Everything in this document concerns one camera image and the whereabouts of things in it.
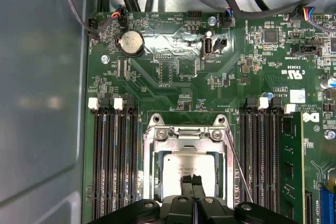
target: green circuit board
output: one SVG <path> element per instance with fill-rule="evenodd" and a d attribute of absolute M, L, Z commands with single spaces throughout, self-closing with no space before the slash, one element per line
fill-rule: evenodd
<path fill-rule="evenodd" d="M 94 22 L 102 24 L 109 15 L 98 13 Z M 117 204 L 118 199 L 113 199 L 113 203 L 107 205 L 104 201 L 109 200 L 108 197 L 111 200 L 112 194 L 107 195 L 106 190 L 95 192 L 95 187 L 107 188 L 104 183 L 107 176 L 113 177 L 109 186 L 115 191 L 114 163 L 119 161 L 113 148 L 117 148 L 116 144 L 106 146 L 106 138 L 100 145 L 96 143 L 97 139 L 104 138 L 102 135 L 109 134 L 97 133 L 97 129 L 112 119 L 102 114 L 102 122 L 99 122 L 97 115 L 88 109 L 83 223 L 142 198 L 143 133 L 152 114 L 164 115 L 166 123 L 184 125 L 209 124 L 219 113 L 224 114 L 238 149 L 242 135 L 239 116 L 246 99 L 257 101 L 271 94 L 281 102 L 282 110 L 287 104 L 295 104 L 298 112 L 274 122 L 277 123 L 275 132 L 279 134 L 278 162 L 281 164 L 280 179 L 276 182 L 279 199 L 273 199 L 278 200 L 279 206 L 274 210 L 300 223 L 319 224 L 322 211 L 319 190 L 332 190 L 328 179 L 334 176 L 332 171 L 336 168 L 336 139 L 324 136 L 327 130 L 336 130 L 336 91 L 324 90 L 320 85 L 323 79 L 336 74 L 336 33 L 324 33 L 303 21 L 289 20 L 287 15 L 265 20 L 233 18 L 229 25 L 225 24 L 223 13 L 201 13 L 196 18 L 190 18 L 188 13 L 126 15 L 127 28 L 114 20 L 100 33 L 99 39 L 89 41 L 87 98 L 98 98 L 100 103 L 107 100 L 111 107 L 113 98 L 131 99 L 136 116 L 125 118 L 125 134 L 131 135 L 134 131 L 132 139 L 136 143 L 125 142 L 123 166 L 136 170 L 134 193 L 131 195 L 131 189 L 125 186 L 122 202 Z M 214 26 L 207 22 L 211 16 L 217 19 Z M 336 25 L 332 16 L 317 15 L 313 19 L 325 26 Z M 144 52 L 137 57 L 126 57 L 116 46 L 116 38 L 128 30 L 138 31 L 144 38 Z M 223 50 L 214 50 L 203 57 L 202 40 L 207 31 L 212 33 L 213 46 L 219 39 L 225 39 L 226 45 Z M 102 63 L 102 56 L 108 56 L 108 63 Z M 106 159 L 108 148 L 115 154 L 113 161 L 95 161 L 99 160 L 97 150 L 100 150 L 100 159 Z M 132 163 L 134 154 L 137 159 Z M 100 170 L 99 175 L 94 173 L 95 169 Z M 122 183 L 128 184 L 129 180 L 125 177 Z M 238 203 L 244 196 L 239 176 L 236 180 L 235 203 Z M 305 211 L 308 208 L 305 192 L 309 192 L 312 199 L 309 213 Z"/>

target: black plastic part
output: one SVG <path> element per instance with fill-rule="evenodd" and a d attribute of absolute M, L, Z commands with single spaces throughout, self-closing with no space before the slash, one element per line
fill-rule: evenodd
<path fill-rule="evenodd" d="M 194 200 L 188 196 L 177 196 L 173 199 L 170 213 L 165 224 L 192 224 L 194 216 Z"/>
<path fill-rule="evenodd" d="M 216 198 L 204 197 L 199 199 L 197 208 L 199 214 L 198 223 L 239 223 L 234 217 L 234 212 L 228 207 L 222 206 Z"/>
<path fill-rule="evenodd" d="M 227 46 L 227 39 L 226 38 L 218 38 L 215 41 L 214 50 L 222 51 Z"/>
<path fill-rule="evenodd" d="M 141 199 L 88 224 L 144 223 L 158 218 L 159 215 L 160 205 L 156 201 Z"/>
<path fill-rule="evenodd" d="M 304 199 L 306 201 L 306 224 L 313 223 L 313 196 L 312 193 L 306 191 L 304 194 Z"/>
<path fill-rule="evenodd" d="M 231 26 L 232 23 L 232 18 L 229 16 L 228 12 L 223 13 L 223 18 L 222 18 L 222 28 L 227 29 Z"/>
<path fill-rule="evenodd" d="M 201 10 L 188 10 L 187 20 L 201 20 L 202 11 Z"/>
<path fill-rule="evenodd" d="M 250 202 L 243 202 L 236 206 L 235 216 L 238 221 L 248 224 L 297 224 L 294 220 Z"/>

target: black memory slot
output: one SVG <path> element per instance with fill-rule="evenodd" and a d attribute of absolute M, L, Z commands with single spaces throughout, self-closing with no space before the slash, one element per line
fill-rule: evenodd
<path fill-rule="evenodd" d="M 280 212 L 280 132 L 281 132 L 281 116 L 275 116 L 275 138 L 274 138 L 274 209 L 275 212 Z"/>
<path fill-rule="evenodd" d="M 109 192 L 109 199 L 110 199 L 110 205 L 109 205 L 109 212 L 114 211 L 113 208 L 113 198 L 115 198 L 115 195 L 113 193 L 113 185 L 114 185 L 114 172 L 115 172 L 115 148 L 114 148 L 114 142 L 115 142 L 115 132 L 114 132 L 114 124 L 115 124 L 115 115 L 110 115 L 110 127 L 109 127 L 109 176 L 106 177 L 108 179 L 108 192 Z"/>
<path fill-rule="evenodd" d="M 239 161 L 241 169 L 245 176 L 245 167 L 246 167 L 246 139 L 247 139 L 247 116 L 246 114 L 240 114 L 240 125 L 239 125 Z M 240 180 L 240 201 L 246 201 L 245 190 L 243 183 Z"/>
<path fill-rule="evenodd" d="M 116 116 L 117 127 L 117 207 L 124 207 L 124 176 L 125 176 L 125 147 L 126 147 L 126 116 L 118 114 Z"/>
<path fill-rule="evenodd" d="M 130 203 L 137 200 L 137 175 L 138 175 L 138 115 L 136 111 L 130 112 Z"/>
<path fill-rule="evenodd" d="M 272 139 L 272 117 L 271 115 L 267 114 L 266 115 L 266 120 L 264 121 L 265 125 L 265 134 L 264 134 L 264 206 L 269 209 L 270 207 L 270 182 L 271 180 L 269 179 L 269 158 L 270 158 L 270 152 L 272 153 L 269 145 L 269 140 Z"/>
<path fill-rule="evenodd" d="M 101 162 L 102 162 L 102 128 L 103 116 L 95 115 L 94 117 L 94 150 L 93 150 L 93 206 L 92 217 L 98 219 L 101 216 L 100 196 L 101 196 Z"/>
<path fill-rule="evenodd" d="M 258 141 L 259 141 L 259 119 L 258 114 L 253 114 L 252 120 L 252 141 L 251 141 L 251 188 L 253 202 L 259 202 L 259 175 L 258 175 Z"/>
<path fill-rule="evenodd" d="M 113 115 L 107 115 L 105 129 L 105 214 L 112 211 L 112 184 L 113 184 Z"/>

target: ram slot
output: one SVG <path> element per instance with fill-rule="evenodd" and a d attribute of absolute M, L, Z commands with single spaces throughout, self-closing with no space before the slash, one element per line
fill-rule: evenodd
<path fill-rule="evenodd" d="M 117 203 L 116 209 L 124 207 L 125 194 L 125 152 L 126 152 L 126 116 L 118 114 L 115 117 L 114 130 L 117 148 Z"/>
<path fill-rule="evenodd" d="M 263 206 L 265 204 L 264 199 L 264 131 L 265 131 L 265 115 L 263 113 L 259 113 L 258 115 L 258 129 L 257 129 L 257 139 L 255 147 L 255 169 L 256 169 L 256 183 L 258 185 L 257 192 L 255 193 L 257 195 L 257 198 L 255 199 L 255 203 L 257 203 L 260 206 Z"/>
<path fill-rule="evenodd" d="M 252 115 L 252 139 L 251 139 L 251 146 L 250 146 L 250 172 L 251 172 L 251 196 L 253 202 L 258 202 L 259 197 L 259 178 L 258 178 L 258 140 L 259 140 L 259 116 L 258 114 Z"/>
<path fill-rule="evenodd" d="M 108 115 L 105 126 L 105 214 L 114 211 L 113 180 L 114 180 L 114 115 Z"/>
<path fill-rule="evenodd" d="M 103 162 L 103 115 L 95 115 L 94 117 L 94 150 L 93 150 L 93 202 L 92 202 L 92 217 L 98 219 L 102 216 L 100 207 L 101 198 L 101 178 L 102 178 L 102 162 Z"/>
<path fill-rule="evenodd" d="M 252 140 L 252 115 L 250 113 L 242 114 L 240 116 L 240 165 L 244 173 L 247 185 L 251 190 L 250 166 L 251 166 L 251 140 Z M 247 194 L 245 192 L 242 181 L 240 181 L 240 199 L 247 201 Z"/>
<path fill-rule="evenodd" d="M 137 200 L 137 184 L 138 184 L 138 115 L 136 111 L 129 113 L 130 125 L 130 178 L 129 178 L 129 194 L 130 204 Z"/>

